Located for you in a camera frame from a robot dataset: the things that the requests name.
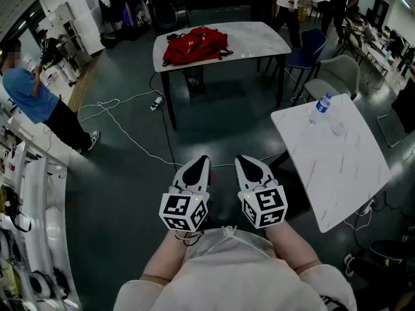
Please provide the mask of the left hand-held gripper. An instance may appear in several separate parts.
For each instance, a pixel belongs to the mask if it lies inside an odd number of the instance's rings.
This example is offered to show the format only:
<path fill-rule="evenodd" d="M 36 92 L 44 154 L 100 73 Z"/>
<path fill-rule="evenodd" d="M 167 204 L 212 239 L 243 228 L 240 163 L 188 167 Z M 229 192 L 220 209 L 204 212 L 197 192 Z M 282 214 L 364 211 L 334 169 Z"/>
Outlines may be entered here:
<path fill-rule="evenodd" d="M 211 161 L 202 155 L 182 166 L 163 193 L 159 217 L 170 229 L 195 233 L 208 215 Z"/>

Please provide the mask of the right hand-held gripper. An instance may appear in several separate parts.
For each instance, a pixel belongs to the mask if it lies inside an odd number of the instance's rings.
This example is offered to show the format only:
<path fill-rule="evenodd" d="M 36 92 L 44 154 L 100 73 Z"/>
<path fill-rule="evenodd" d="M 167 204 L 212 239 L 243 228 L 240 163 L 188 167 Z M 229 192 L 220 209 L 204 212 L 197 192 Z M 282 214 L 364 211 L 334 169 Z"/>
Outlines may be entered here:
<path fill-rule="evenodd" d="M 237 155 L 235 171 L 242 190 L 238 193 L 242 211 L 251 224 L 264 229 L 284 221 L 288 209 L 285 191 L 269 166 L 256 158 Z"/>

